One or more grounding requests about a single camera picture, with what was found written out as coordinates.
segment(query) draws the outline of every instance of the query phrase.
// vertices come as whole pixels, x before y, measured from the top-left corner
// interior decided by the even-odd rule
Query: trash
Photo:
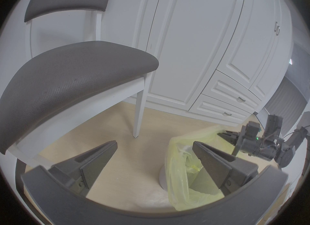
[[[232,153],[234,146],[219,137],[222,126],[192,132],[171,138],[165,158],[165,173],[169,202],[176,210],[197,208],[224,197],[192,150],[193,142],[199,141]]]

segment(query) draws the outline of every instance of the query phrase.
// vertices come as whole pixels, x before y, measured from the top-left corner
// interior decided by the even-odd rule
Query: gray curtain
[[[304,111],[307,101],[297,87],[284,77],[280,86],[265,105],[271,115],[283,117],[281,134],[285,136]]]

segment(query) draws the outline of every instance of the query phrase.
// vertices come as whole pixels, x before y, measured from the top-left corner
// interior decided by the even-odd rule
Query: chair leg
[[[140,132],[143,111],[145,107],[146,98],[148,96],[149,87],[152,79],[152,73],[147,73],[144,76],[144,89],[137,93],[137,100],[136,100],[136,107],[135,107],[135,114],[134,114],[134,131],[133,136],[137,138]]]

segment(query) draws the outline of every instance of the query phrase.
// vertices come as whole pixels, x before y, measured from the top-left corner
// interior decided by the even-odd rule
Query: metal handle
[[[239,100],[241,100],[241,102],[245,102],[245,99],[242,99],[241,97],[238,98]]]
[[[274,27],[274,32],[277,31],[278,27],[279,27],[278,22],[276,22],[276,25],[275,25],[275,27]]]

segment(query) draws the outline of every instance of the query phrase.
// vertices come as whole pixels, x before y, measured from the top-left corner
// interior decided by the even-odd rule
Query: chair seat
[[[0,98],[0,152],[63,109],[157,67],[149,53],[104,41],[66,45],[32,58]]]

